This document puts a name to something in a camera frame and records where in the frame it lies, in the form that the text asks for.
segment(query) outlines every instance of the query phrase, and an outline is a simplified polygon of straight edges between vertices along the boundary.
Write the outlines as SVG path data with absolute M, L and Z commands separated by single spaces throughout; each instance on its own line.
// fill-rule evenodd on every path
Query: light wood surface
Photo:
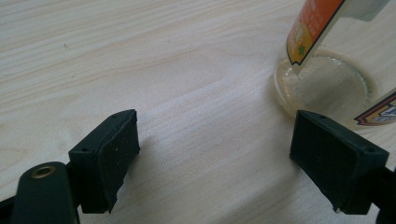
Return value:
M 82 223 L 374 223 L 335 214 L 289 158 L 272 93 L 302 0 L 0 2 L 0 200 L 103 119 L 137 110 L 112 214 Z M 395 126 L 365 138 L 396 165 Z

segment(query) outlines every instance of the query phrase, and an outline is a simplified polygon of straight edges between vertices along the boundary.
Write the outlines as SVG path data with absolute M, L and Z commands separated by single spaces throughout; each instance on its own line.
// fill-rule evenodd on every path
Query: black clamp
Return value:
M 0 203 L 0 223 L 79 223 L 83 213 L 111 212 L 132 159 L 139 153 L 136 111 L 103 121 L 69 151 L 67 165 L 37 165 L 20 178 L 17 194 Z
M 297 161 L 334 211 L 396 223 L 396 174 L 385 167 L 389 153 L 320 114 L 298 111 L 290 157 Z

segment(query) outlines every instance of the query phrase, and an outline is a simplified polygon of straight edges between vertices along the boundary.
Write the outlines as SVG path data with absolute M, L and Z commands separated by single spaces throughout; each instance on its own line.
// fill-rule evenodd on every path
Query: printed label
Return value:
M 303 69 L 311 51 L 339 18 L 337 12 L 348 0 L 305 0 L 304 6 L 293 24 L 287 40 L 287 51 L 293 71 Z
M 359 115 L 355 120 L 358 125 L 378 126 L 396 121 L 396 90 L 382 99 L 370 109 Z
M 389 0 L 352 0 L 343 17 L 372 21 Z

